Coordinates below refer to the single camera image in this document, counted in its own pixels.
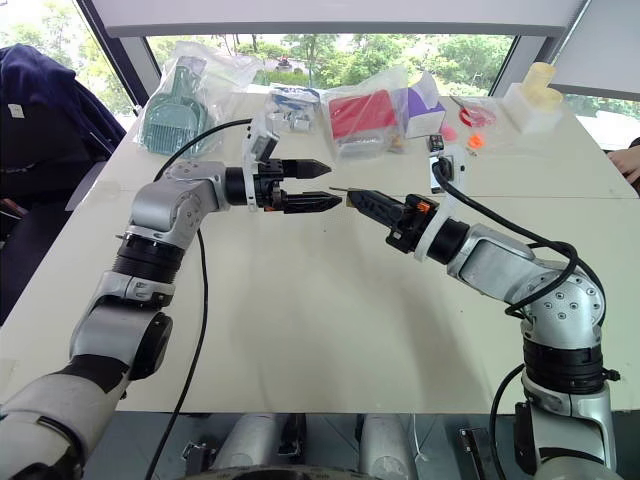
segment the yellow object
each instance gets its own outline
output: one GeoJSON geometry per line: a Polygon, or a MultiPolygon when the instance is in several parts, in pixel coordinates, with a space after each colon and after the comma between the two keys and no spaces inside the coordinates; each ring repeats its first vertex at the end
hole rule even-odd
{"type": "Polygon", "coordinates": [[[562,103],[562,94],[553,88],[542,88],[528,93],[529,101],[545,112],[553,112],[562,103]]]}
{"type": "Polygon", "coordinates": [[[544,62],[535,62],[529,67],[527,76],[524,77],[522,89],[527,91],[546,88],[547,85],[551,83],[551,79],[555,74],[556,67],[553,65],[544,62]]]}
{"type": "Polygon", "coordinates": [[[529,67],[522,82],[522,94],[534,108],[553,112],[562,103],[562,94],[547,85],[556,73],[556,67],[544,62],[535,62],[529,67]]]}

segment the orange object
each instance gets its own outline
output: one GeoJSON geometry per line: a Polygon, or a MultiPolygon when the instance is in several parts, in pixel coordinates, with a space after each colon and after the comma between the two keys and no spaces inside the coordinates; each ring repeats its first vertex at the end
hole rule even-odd
{"type": "Polygon", "coordinates": [[[479,133],[475,133],[469,137],[467,145],[471,148],[482,148],[484,147],[484,137],[479,133]]]}
{"type": "Polygon", "coordinates": [[[416,208],[422,213],[427,213],[429,210],[431,210],[431,205],[425,202],[420,202],[418,205],[416,205],[416,208]]]}

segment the black chair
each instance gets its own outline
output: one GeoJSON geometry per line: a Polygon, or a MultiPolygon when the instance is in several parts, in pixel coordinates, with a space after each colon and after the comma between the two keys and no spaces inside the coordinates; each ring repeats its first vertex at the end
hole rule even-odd
{"type": "Polygon", "coordinates": [[[31,105],[22,107],[24,118],[13,118],[6,104],[0,109],[0,194],[29,210],[15,225],[7,224],[9,217],[3,215],[2,326],[69,219],[65,206],[73,191],[105,156],[87,149],[62,112],[31,105]]]}

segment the green plastic object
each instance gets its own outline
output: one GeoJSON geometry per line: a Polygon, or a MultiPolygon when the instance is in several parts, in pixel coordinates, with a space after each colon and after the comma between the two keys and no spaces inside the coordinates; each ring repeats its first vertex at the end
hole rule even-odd
{"type": "MultiPolygon", "coordinates": [[[[141,143],[151,152],[173,155],[189,140],[204,132],[207,109],[196,100],[204,61],[180,57],[170,93],[157,93],[149,100],[144,117],[141,143]]],[[[194,156],[202,147],[194,145],[184,155],[194,156]]]]}

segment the window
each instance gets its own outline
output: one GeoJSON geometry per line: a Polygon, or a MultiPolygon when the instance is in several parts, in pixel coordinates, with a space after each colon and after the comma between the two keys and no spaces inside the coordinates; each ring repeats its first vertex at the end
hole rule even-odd
{"type": "Polygon", "coordinates": [[[128,128],[135,117],[131,99],[73,0],[0,2],[0,46],[24,43],[76,72],[128,128]]]}
{"type": "Polygon", "coordinates": [[[159,65],[178,40],[259,57],[254,83],[332,88],[354,85],[398,63],[409,83],[434,74],[443,95],[487,95],[513,42],[507,35],[295,34],[186,35],[147,39],[159,65]]]}
{"type": "Polygon", "coordinates": [[[628,148],[640,137],[640,102],[572,94],[565,100],[603,150],[628,148]]]}

